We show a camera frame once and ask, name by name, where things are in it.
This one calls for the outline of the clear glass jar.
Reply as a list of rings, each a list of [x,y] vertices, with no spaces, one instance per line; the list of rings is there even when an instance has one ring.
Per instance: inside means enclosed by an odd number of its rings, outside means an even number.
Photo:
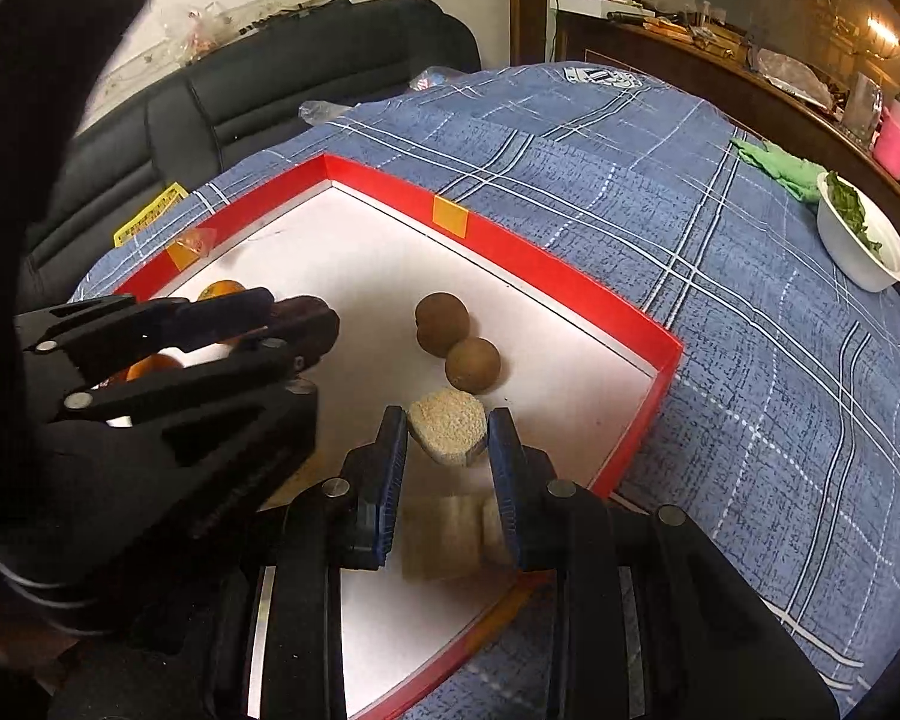
[[[873,78],[857,71],[845,103],[842,126],[857,142],[870,146],[883,112],[883,90]]]

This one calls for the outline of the large orange tangerine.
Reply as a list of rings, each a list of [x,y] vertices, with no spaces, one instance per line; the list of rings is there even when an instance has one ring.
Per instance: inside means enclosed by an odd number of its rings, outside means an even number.
[[[107,379],[107,385],[118,385],[119,383],[133,382],[133,380],[142,379],[143,377],[155,374],[155,372],[176,371],[182,369],[183,364],[171,355],[165,353],[154,353],[147,358],[141,359],[131,364],[125,371],[116,372]]]

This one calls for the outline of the brown round fruit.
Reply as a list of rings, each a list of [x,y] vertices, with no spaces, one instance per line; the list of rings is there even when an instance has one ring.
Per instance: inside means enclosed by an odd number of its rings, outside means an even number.
[[[486,338],[465,338],[448,351],[445,377],[452,387],[481,394],[496,385],[502,369],[497,348]]]
[[[427,294],[414,309],[414,322],[419,346],[437,358],[470,335],[470,312],[455,294]]]

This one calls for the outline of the pink thermos bottle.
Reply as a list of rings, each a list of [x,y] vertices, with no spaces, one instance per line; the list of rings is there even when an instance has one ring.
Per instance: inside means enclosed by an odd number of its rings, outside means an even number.
[[[889,106],[883,107],[880,130],[871,154],[894,181],[900,181],[900,88]]]

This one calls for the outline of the white layered cake piece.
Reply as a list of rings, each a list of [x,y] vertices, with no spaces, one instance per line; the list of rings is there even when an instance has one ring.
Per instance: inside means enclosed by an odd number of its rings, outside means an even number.
[[[411,497],[400,520],[404,580],[439,582],[481,567],[482,505],[473,496]]]

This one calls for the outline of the black sofa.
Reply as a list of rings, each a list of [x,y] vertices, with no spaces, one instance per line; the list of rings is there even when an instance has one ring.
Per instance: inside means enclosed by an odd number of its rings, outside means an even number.
[[[170,184],[205,185],[305,132],[305,101],[393,98],[430,67],[473,73],[475,36],[430,0],[329,0],[265,21],[152,83],[72,140],[48,210],[32,224],[16,304],[74,293],[113,233]]]

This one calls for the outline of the white round cake piece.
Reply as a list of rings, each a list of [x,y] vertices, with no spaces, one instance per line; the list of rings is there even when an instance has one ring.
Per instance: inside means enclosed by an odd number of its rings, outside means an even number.
[[[496,566],[512,566],[509,546],[505,541],[499,504],[495,497],[488,497],[481,509],[482,557]]]

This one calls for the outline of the red box white inside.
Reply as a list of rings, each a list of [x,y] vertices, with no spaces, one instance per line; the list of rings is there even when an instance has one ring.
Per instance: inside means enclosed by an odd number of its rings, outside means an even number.
[[[419,348],[414,309],[461,299],[502,374],[484,405],[509,408],[525,444],[563,478],[607,496],[631,465],[683,353],[628,301],[474,211],[322,154],[224,206],[193,232],[209,254],[159,254],[115,293],[194,299],[211,283],[318,296],[340,316],[333,351],[305,374],[320,390],[313,473],[336,473],[388,405],[447,385]],[[536,583],[502,567],[404,582],[400,530],[385,569],[346,572],[343,670],[351,718],[398,717],[514,617]]]

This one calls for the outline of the sesame rice cake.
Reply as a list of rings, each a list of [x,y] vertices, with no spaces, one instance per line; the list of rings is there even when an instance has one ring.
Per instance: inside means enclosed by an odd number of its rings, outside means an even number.
[[[414,401],[408,418],[414,439],[439,465],[470,465],[486,449],[486,410],[475,395],[442,388]]]

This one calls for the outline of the yellow package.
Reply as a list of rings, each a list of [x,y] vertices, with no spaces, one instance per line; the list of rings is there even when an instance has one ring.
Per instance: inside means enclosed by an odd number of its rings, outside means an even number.
[[[164,188],[162,192],[152,199],[144,208],[141,208],[130,221],[126,221],[123,226],[119,227],[112,236],[113,247],[119,249],[126,245],[132,238],[136,238],[137,234],[146,231],[156,221],[173,208],[180,200],[188,195],[188,190],[182,187],[178,182],[170,184]]]

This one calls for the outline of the white bowl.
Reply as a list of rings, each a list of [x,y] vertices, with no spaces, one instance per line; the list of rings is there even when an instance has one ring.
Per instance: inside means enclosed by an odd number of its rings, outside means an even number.
[[[818,234],[839,270],[867,293],[900,284],[900,235],[888,216],[834,171],[821,172],[816,187]]]

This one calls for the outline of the green leafy vegetables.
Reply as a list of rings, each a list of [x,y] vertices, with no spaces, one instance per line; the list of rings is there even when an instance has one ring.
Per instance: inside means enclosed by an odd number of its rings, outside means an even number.
[[[827,192],[834,210],[841,216],[848,229],[854,232],[857,239],[870,250],[873,255],[880,255],[883,244],[868,236],[868,227],[865,221],[865,206],[860,199],[859,192],[850,187],[844,179],[831,171],[826,174]]]

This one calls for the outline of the small orange tangerine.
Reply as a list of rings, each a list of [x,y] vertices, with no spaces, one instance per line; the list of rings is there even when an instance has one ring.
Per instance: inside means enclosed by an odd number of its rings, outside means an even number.
[[[209,301],[210,299],[222,298],[222,296],[230,296],[230,294],[243,293],[245,286],[240,281],[235,280],[217,280],[208,284],[201,293],[198,294],[198,301]]]

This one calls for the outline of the green cloth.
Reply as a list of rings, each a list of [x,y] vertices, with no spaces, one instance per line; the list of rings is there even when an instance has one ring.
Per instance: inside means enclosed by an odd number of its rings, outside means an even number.
[[[738,156],[746,164],[757,167],[803,205],[814,205],[821,200],[818,177],[824,167],[813,161],[798,158],[769,140],[751,143],[743,138],[731,138]]]

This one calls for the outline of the wooden cabinet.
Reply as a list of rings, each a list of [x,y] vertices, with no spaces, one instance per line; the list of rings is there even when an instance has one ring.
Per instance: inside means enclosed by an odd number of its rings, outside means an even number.
[[[841,121],[855,83],[900,88],[900,0],[510,0],[510,57],[637,68],[839,171],[900,231],[900,180]]]

